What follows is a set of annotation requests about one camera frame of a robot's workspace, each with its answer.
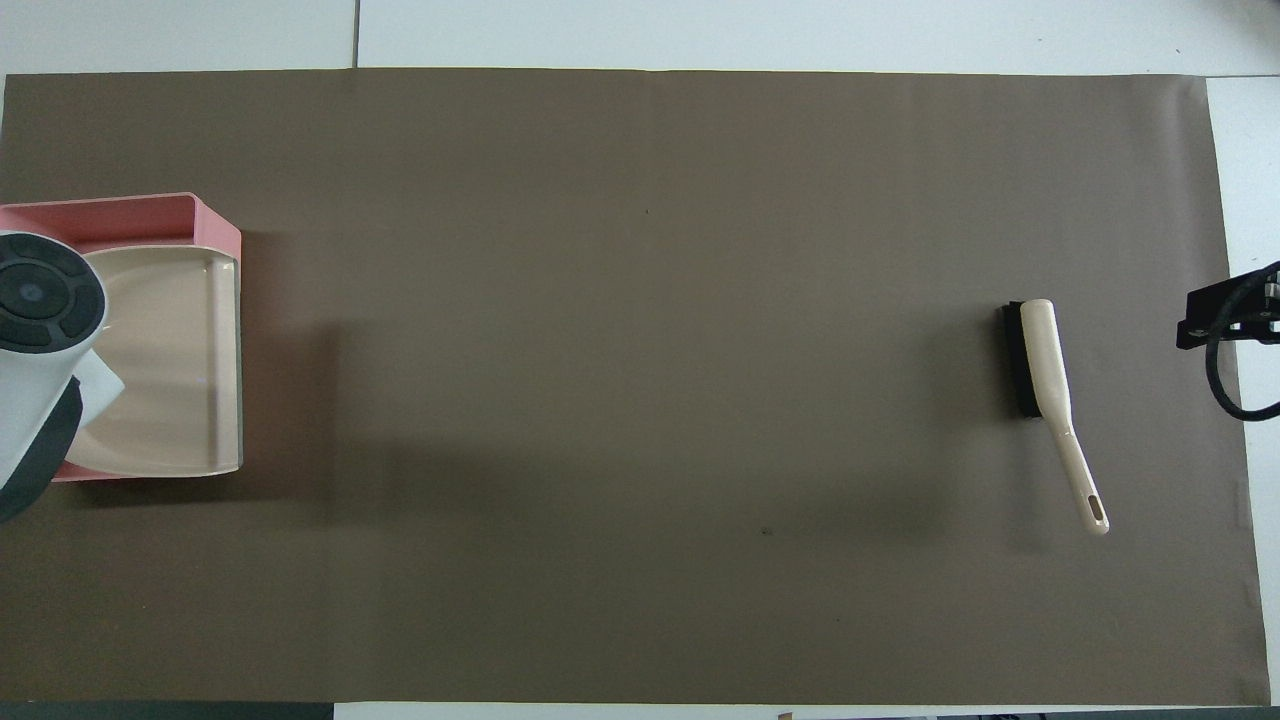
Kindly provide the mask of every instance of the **brown mat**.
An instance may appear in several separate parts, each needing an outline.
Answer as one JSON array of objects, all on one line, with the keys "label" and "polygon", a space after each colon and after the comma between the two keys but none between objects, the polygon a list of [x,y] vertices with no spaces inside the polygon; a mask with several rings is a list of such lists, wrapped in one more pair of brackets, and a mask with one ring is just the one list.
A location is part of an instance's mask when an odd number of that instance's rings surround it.
[{"label": "brown mat", "polygon": [[[0,697],[1267,701],[1204,83],[14,77],[0,200],[246,229],[244,469],[0,528]],[[1114,524],[1014,416],[1057,302]]]}]

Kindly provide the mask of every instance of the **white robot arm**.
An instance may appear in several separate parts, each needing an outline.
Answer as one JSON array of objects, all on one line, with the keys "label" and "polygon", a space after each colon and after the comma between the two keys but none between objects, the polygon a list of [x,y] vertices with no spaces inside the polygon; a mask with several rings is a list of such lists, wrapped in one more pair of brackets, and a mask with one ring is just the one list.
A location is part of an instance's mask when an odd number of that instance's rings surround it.
[{"label": "white robot arm", "polygon": [[35,502],[76,430],[124,388],[91,350],[105,319],[101,278],[78,252],[0,232],[0,523]]}]

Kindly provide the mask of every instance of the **brush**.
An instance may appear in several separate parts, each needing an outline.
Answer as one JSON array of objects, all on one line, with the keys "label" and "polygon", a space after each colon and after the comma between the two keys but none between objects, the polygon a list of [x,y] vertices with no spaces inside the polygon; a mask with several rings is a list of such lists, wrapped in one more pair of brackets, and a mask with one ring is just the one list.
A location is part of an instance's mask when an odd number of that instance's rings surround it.
[{"label": "brush", "polygon": [[1066,384],[1053,304],[1048,300],[1010,302],[1004,307],[1004,320],[1018,409],[1028,418],[1044,418],[1084,528],[1093,534],[1106,534],[1111,521],[1071,420],[1071,392]]}]

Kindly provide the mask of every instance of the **pink dustpan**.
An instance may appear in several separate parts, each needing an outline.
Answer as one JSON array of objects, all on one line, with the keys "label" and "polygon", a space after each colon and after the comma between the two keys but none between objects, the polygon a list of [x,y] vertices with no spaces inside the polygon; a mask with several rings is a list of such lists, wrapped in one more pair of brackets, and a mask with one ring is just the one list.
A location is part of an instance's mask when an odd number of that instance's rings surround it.
[{"label": "pink dustpan", "polygon": [[191,193],[0,205],[0,227],[83,254],[110,302],[95,350],[125,389],[54,479],[239,468],[239,231]]}]

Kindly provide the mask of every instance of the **black cable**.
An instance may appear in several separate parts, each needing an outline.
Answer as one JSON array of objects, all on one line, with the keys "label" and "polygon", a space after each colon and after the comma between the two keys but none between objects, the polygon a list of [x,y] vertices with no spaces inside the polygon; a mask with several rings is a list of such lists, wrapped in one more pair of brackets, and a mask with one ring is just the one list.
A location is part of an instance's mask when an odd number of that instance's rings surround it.
[{"label": "black cable", "polygon": [[1226,296],[1226,302],[1219,309],[1213,324],[1208,328],[1208,345],[1204,346],[1204,377],[1208,378],[1208,389],[1213,393],[1213,400],[1226,410],[1228,415],[1245,421],[1270,420],[1280,418],[1280,402],[1274,402],[1257,410],[1245,410],[1228,397],[1222,388],[1222,377],[1217,370],[1217,346],[1222,342],[1222,333],[1231,324],[1231,311],[1244,300],[1244,296],[1253,292],[1271,275],[1280,273],[1280,263],[1271,263],[1256,273],[1251,273],[1248,279],[1242,282]]}]

